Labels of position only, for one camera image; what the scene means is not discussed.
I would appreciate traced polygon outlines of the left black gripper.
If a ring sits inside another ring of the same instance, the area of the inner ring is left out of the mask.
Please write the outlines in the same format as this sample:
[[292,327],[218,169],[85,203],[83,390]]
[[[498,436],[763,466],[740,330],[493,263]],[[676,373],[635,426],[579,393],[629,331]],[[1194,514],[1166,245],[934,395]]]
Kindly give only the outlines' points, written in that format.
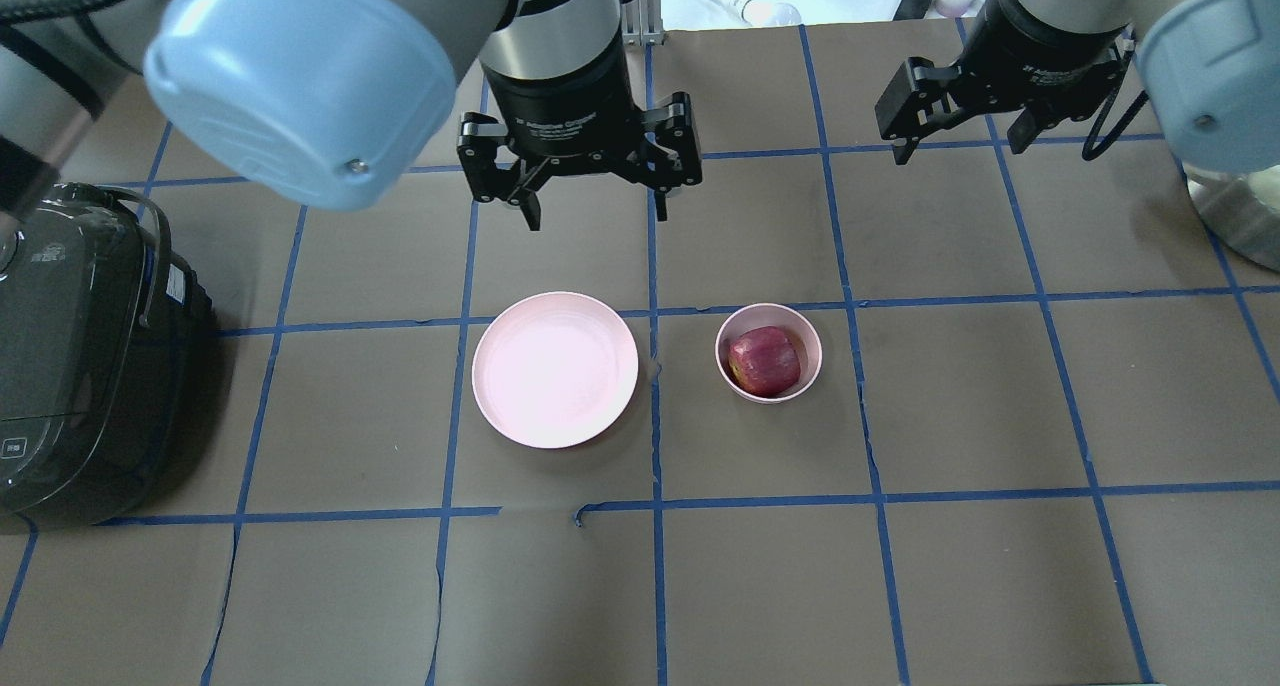
[[[675,92],[655,108],[637,108],[621,36],[567,74],[521,79],[486,60],[485,76],[506,125],[484,113],[463,113],[457,156],[476,202],[516,209],[530,230],[541,230],[538,189],[549,157],[645,186],[657,221],[668,220],[672,191],[703,180],[691,95]],[[511,166],[498,165],[502,148],[515,154]]]

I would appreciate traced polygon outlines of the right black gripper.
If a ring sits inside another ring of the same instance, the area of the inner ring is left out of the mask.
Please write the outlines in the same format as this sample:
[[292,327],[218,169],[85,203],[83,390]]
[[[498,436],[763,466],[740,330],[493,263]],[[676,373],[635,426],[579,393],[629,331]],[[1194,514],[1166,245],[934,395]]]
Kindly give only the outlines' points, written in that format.
[[902,61],[874,106],[893,163],[906,165],[928,136],[987,113],[1019,111],[1006,131],[1015,156],[1061,122],[1094,115],[1123,70],[1115,42],[1126,22],[1115,12],[1066,20],[1025,0],[987,0],[960,63]]

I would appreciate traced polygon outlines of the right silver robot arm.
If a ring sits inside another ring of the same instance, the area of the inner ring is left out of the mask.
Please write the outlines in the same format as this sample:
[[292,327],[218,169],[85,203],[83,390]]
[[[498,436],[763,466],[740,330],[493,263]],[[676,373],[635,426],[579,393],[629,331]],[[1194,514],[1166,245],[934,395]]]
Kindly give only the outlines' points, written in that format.
[[1021,154],[1135,70],[1181,163],[1253,174],[1277,165],[1277,44],[1279,0],[987,0],[955,61],[897,68],[876,122],[904,165],[937,131],[1015,113]]

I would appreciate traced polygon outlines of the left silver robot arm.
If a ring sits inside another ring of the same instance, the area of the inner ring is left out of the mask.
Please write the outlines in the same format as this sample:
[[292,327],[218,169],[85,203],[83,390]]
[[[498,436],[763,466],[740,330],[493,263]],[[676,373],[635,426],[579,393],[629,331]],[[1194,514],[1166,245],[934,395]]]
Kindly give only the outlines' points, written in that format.
[[634,0],[3,0],[3,235],[31,216],[129,76],[218,163],[317,209],[376,203],[481,67],[500,116],[463,116],[472,195],[540,227],[552,177],[666,195],[701,180],[687,93],[634,102]]

